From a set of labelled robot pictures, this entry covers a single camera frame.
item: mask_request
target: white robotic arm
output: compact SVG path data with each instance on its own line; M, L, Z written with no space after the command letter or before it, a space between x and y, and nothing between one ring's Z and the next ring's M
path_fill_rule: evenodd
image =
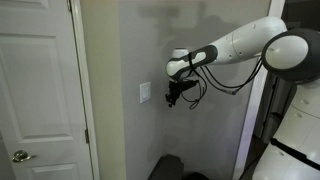
M194 68L252 59L262 52L269 40L286 30L286 25L279 18L265 17L256 20L188 55L173 57L167 64L167 74L174 81L185 78L191 70L189 56Z

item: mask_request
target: black band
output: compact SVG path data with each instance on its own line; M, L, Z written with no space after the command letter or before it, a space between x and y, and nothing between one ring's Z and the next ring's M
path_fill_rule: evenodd
M295 159L303 162L304 164L313 167L314 169L320 171L320 165L309 160L307 158L307 155L279 142L277 139L272 138L271 139L271 144L278 147L279 149L281 149L282 151L286 152L287 154L289 154L290 156L294 157Z
M190 66L191 72L195 71L194 66L192 64L192 54L191 54L191 52L188 54L188 61L189 61L189 66Z

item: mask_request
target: white robot body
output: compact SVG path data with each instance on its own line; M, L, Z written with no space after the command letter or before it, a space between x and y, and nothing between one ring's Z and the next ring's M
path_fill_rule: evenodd
M299 85L274 138L320 164L320 80ZM319 180L320 172L268 145L253 175L254 180Z

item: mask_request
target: robotic arm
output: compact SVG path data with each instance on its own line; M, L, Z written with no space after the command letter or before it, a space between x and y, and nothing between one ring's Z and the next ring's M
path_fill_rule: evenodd
M309 47L306 38L310 39L306 34L318 36L318 33L311 30L286 31L286 25L281 19L264 17L193 52L176 49L166 67L170 78L170 91L166 94L169 106L175 105L181 92L197 84L196 81L184 81L184 79L192 75L196 68L205 65L233 64L261 56L268 70L276 75L285 76L284 79L298 81L301 73L295 73L295 78L290 79L288 74L292 72L287 70L290 71L290 67L301 63L306 57ZM300 81L304 82L311 78L310 76L318 77L319 68L313 69L315 70L308 73L309 75L303 75L304 78L300 78Z

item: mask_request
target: door knob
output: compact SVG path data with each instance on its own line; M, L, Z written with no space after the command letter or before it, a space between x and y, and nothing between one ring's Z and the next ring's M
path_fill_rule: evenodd
M14 162L14 163L23 162L23 161L29 160L33 157L35 157L35 156L29 156L28 153L25 152L24 150L19 150L14 153L13 158L12 158L12 162Z

